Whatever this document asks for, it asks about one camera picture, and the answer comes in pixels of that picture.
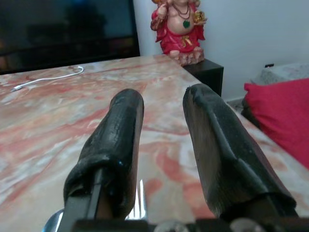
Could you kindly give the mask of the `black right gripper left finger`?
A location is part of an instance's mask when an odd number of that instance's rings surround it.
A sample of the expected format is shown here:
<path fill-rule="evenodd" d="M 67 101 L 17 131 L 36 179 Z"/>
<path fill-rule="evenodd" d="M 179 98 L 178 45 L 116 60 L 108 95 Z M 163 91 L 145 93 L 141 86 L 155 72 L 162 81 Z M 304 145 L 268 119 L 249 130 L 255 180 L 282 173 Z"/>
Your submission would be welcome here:
<path fill-rule="evenodd" d="M 124 89 L 84 144 L 64 189 L 59 231 L 70 232 L 81 219 L 125 219 L 136 198 L 142 95 Z"/>

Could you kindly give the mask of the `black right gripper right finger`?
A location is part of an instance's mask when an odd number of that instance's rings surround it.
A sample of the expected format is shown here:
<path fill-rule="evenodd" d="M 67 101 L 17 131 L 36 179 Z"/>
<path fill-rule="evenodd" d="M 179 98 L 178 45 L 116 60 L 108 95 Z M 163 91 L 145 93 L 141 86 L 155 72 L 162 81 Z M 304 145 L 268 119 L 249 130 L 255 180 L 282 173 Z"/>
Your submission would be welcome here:
<path fill-rule="evenodd" d="M 214 215 L 296 216 L 296 201 L 233 110 L 205 84 L 187 88 L 183 111 L 204 198 Z"/>

